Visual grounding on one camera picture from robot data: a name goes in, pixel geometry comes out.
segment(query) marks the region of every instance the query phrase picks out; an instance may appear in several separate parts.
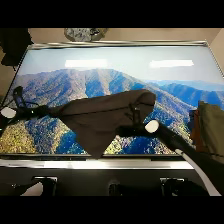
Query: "blue sky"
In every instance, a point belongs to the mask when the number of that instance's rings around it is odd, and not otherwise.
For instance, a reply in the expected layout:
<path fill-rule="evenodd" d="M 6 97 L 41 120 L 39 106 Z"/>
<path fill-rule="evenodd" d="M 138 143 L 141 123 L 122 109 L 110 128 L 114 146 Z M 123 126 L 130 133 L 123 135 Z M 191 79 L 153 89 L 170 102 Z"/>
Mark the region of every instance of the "blue sky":
<path fill-rule="evenodd" d="M 223 83 L 215 61 L 203 46 L 99 47 L 29 50 L 18 75 L 64 69 L 66 60 L 107 60 L 115 69 L 142 80 L 203 80 Z M 192 60 L 193 66 L 151 68 L 149 63 L 162 60 Z M 74 68 L 88 70 L 92 68 Z"/>

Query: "mountain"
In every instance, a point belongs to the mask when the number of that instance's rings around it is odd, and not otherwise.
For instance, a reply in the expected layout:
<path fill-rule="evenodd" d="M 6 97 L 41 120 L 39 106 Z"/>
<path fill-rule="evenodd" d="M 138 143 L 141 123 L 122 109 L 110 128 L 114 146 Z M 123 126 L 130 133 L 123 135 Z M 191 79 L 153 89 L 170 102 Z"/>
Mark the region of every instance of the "mountain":
<path fill-rule="evenodd" d="M 189 86 L 198 90 L 204 90 L 204 91 L 224 91 L 224 79 L 223 83 L 211 83 L 211 82 L 204 82 L 204 81 L 181 81 L 181 80 L 162 80 L 162 81 L 156 81 L 156 80 L 147 80 L 146 83 L 153 83 L 157 86 L 164 86 L 164 85 L 170 85 L 170 84 L 181 84 L 185 86 Z"/>
<path fill-rule="evenodd" d="M 133 78 L 113 69 L 92 69 L 78 71 L 61 69 L 52 72 L 17 76 L 9 93 L 22 85 L 24 99 L 40 105 L 58 106 L 71 100 L 104 96 L 127 90 L 148 89 L 156 94 L 154 111 L 145 119 L 158 119 L 189 141 L 189 110 L 193 106 L 174 97 L 168 91 L 150 83 Z M 33 139 L 38 153 L 85 153 L 75 141 L 76 134 L 69 130 L 59 119 L 48 116 L 39 120 L 24 122 L 24 126 Z M 110 146 L 110 152 L 118 153 L 170 153 L 157 139 L 131 137 L 116 138 Z"/>
<path fill-rule="evenodd" d="M 203 100 L 210 104 L 217 104 L 224 109 L 224 91 L 209 92 L 175 83 L 160 88 L 194 107 L 198 106 L 199 100 Z"/>

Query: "landscape print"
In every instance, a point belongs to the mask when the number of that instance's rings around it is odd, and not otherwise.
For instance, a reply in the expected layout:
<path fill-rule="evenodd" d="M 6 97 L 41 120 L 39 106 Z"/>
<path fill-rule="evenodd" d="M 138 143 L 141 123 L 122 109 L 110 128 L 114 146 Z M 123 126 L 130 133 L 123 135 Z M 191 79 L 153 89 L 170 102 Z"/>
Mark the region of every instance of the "landscape print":
<path fill-rule="evenodd" d="M 204 80 L 155 80 L 136 78 L 111 68 L 62 68 L 35 74 L 18 74 L 5 101 L 12 99 L 12 91 L 23 86 L 24 99 L 49 107 L 71 100 L 116 94 L 128 90 L 147 89 L 156 94 L 154 110 L 145 123 L 157 119 L 180 134 L 187 142 L 190 131 L 189 111 L 198 101 L 219 105 L 224 109 L 224 83 Z M 59 119 L 48 116 L 21 121 L 9 126 L 0 139 L 0 153 L 85 154 L 76 142 L 76 133 Z M 105 154 L 170 154 L 158 139 L 116 136 Z"/>

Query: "metal frame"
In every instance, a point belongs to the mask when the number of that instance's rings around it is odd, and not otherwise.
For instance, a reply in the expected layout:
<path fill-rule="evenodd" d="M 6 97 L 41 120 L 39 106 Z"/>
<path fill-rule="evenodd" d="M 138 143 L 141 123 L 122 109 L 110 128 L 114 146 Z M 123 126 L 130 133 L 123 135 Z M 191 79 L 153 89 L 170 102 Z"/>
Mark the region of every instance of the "metal frame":
<path fill-rule="evenodd" d="M 83 48 L 83 47 L 138 47 L 138 46 L 205 46 L 205 47 L 209 47 L 207 41 L 178 41 L 178 40 L 95 41 L 95 42 L 66 42 L 66 43 L 33 44 L 28 46 L 28 48 L 26 49 L 19 63 L 19 66 L 17 67 L 15 76 L 8 89 L 8 92 L 1 103 L 1 106 L 4 105 L 5 99 L 8 96 L 9 90 L 11 89 L 11 86 L 16 78 L 16 75 L 20 69 L 20 66 L 28 50 L 81 48 L 81 47 Z M 213 58 L 223 76 L 221 68 L 218 65 L 218 62 L 216 61 L 214 55 L 213 55 Z M 189 166 L 189 164 L 186 161 L 182 161 L 183 158 L 181 156 L 176 154 L 103 155 L 103 159 L 98 160 L 98 162 L 104 161 L 104 166 L 89 165 L 90 158 L 91 156 L 88 154 L 86 155 L 85 154 L 80 154 L 80 155 L 78 154 L 76 155 L 72 155 L 72 154 L 70 155 L 0 154 L 0 166 L 32 167 L 32 168 L 69 168 L 69 169 L 79 169 L 79 168 L 80 169 L 101 169 L 102 167 L 104 167 L 103 169 L 193 169 L 191 166 Z"/>

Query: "display screen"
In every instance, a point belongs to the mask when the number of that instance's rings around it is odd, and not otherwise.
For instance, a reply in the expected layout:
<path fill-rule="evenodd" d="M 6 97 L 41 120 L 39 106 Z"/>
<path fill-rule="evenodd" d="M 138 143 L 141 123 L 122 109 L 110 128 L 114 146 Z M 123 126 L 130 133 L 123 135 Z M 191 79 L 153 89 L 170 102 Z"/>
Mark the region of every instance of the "display screen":
<path fill-rule="evenodd" d="M 49 107 L 71 100 L 148 89 L 156 94 L 157 119 L 191 143 L 189 111 L 198 101 L 224 109 L 224 79 L 208 47 L 136 46 L 28 50 L 6 97 L 24 88 L 25 101 Z M 8 126 L 0 153 L 85 154 L 76 133 L 59 119 Z M 116 136 L 105 154 L 170 154 L 158 139 Z"/>

